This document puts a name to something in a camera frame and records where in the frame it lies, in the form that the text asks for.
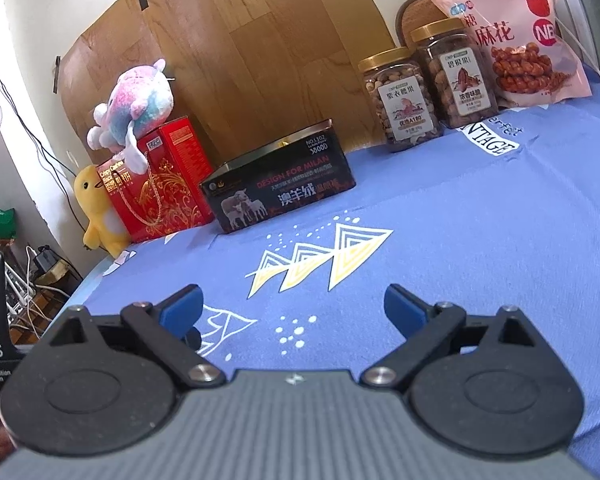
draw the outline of ribbed gray surface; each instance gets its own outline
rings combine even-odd
[[[0,480],[586,480],[565,453],[483,462],[423,433],[400,399],[348,372],[240,372],[187,396],[174,419],[121,452],[67,459],[20,450]]]

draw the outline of yellow plush toy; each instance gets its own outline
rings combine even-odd
[[[95,166],[84,168],[74,181],[75,197],[89,219],[89,227],[82,239],[90,249],[100,244],[117,258],[131,243],[131,238],[120,217],[111,205]]]

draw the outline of nut jar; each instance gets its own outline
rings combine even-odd
[[[459,18],[429,23],[411,32],[418,56],[435,85],[436,108],[451,128],[498,113],[493,83],[485,78],[482,54]]]
[[[414,50],[402,46],[358,64],[386,142],[392,152],[416,146],[442,134],[434,104]]]

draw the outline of yellow triangle pattern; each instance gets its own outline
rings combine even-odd
[[[382,230],[383,234],[377,237],[360,242],[348,248],[338,249],[333,255],[331,264],[331,275],[329,278],[329,290],[349,276],[360,265],[378,250],[384,241],[393,232],[391,230]]]
[[[266,267],[265,269],[258,270],[253,277],[253,283],[251,283],[251,290],[249,291],[247,299],[253,296],[261,286],[267,283],[267,280],[270,280],[280,272],[285,272],[285,270],[287,270],[288,268],[289,266],[287,265],[279,265]]]
[[[280,285],[280,292],[293,288],[302,282],[309,274],[314,272],[315,269],[320,267],[324,262],[329,260],[333,256],[333,253],[316,254],[304,260],[300,260],[294,264],[291,264],[289,270],[286,273],[285,279]]]

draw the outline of gold jar lid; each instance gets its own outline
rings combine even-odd
[[[424,27],[414,28],[411,31],[411,39],[414,43],[432,38],[439,34],[444,34],[451,30],[459,30],[464,28],[464,23],[460,18],[447,18],[438,22],[429,23]]]
[[[358,70],[364,73],[368,72],[369,70],[378,68],[379,66],[394,63],[396,61],[403,61],[413,56],[414,52],[415,49],[409,48],[408,46],[399,46],[398,48],[392,48],[391,50],[386,50],[385,52],[381,52],[380,54],[376,54],[375,56],[363,59],[358,63]]]

